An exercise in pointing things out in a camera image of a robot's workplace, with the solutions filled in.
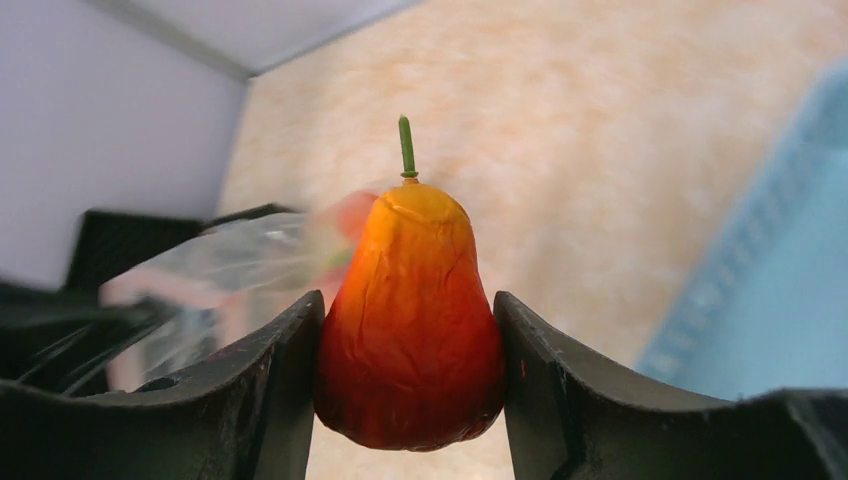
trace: clear plastic bag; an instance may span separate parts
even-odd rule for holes
[[[152,297],[180,311],[110,363],[110,387],[132,391],[201,361],[309,290],[321,290],[329,305],[377,196],[360,190],[318,214],[221,225],[104,284],[103,304]]]

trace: marbled floor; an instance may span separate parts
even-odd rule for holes
[[[845,0],[431,0],[258,78],[220,210],[326,206],[418,170],[510,290],[625,363],[816,76]],[[433,454],[316,426],[310,479],[511,478],[503,423]]]

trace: plastic bag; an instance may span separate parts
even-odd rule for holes
[[[173,313],[148,299],[102,308],[84,295],[0,281],[0,378],[61,395],[103,393],[106,364]]]
[[[344,278],[377,192],[354,192],[315,215],[278,213],[218,225],[106,282],[103,304],[152,297],[179,309],[108,367],[132,391],[201,361],[266,325],[309,290],[327,305]]]

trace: glossy fruit skin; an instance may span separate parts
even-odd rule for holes
[[[318,418],[365,447],[436,450],[492,425],[505,364],[459,203],[418,183],[379,197],[321,328]]]

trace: blue plastic bin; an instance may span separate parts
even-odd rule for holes
[[[808,96],[636,369],[731,400],[848,387],[848,65]]]

